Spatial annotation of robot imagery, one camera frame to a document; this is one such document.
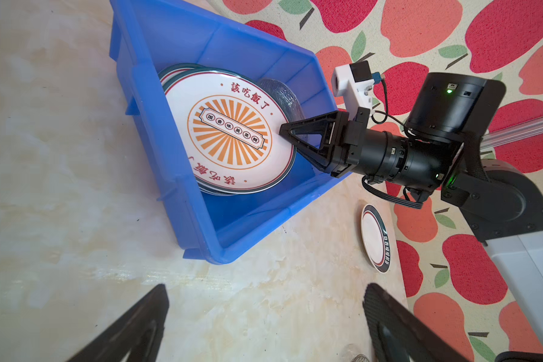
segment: white plate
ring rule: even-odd
[[[203,66],[193,63],[180,63],[172,65],[171,67],[167,67],[159,72],[159,79],[161,79],[161,85],[164,85],[171,78],[178,74],[181,74],[182,72],[197,68],[203,68]]]
[[[163,88],[193,173],[205,189],[260,192],[288,174],[295,149],[279,136],[288,120],[256,84],[201,68],[174,76]]]
[[[385,273],[390,267],[390,241],[384,222],[374,206],[368,204],[362,210],[360,228],[370,262],[376,270]]]

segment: plate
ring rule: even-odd
[[[159,79],[161,79],[161,85],[164,85],[171,78],[178,74],[181,74],[182,72],[197,68],[203,68],[203,66],[194,63],[179,63],[172,65],[171,67],[167,67],[159,72]]]
[[[253,81],[214,68],[182,72],[163,89],[198,183],[255,193],[290,171],[295,149],[279,136],[285,114]]]
[[[376,207],[370,204],[364,207],[360,218],[360,228],[362,242],[370,262],[379,272],[387,272],[390,267],[390,242],[386,227]]]

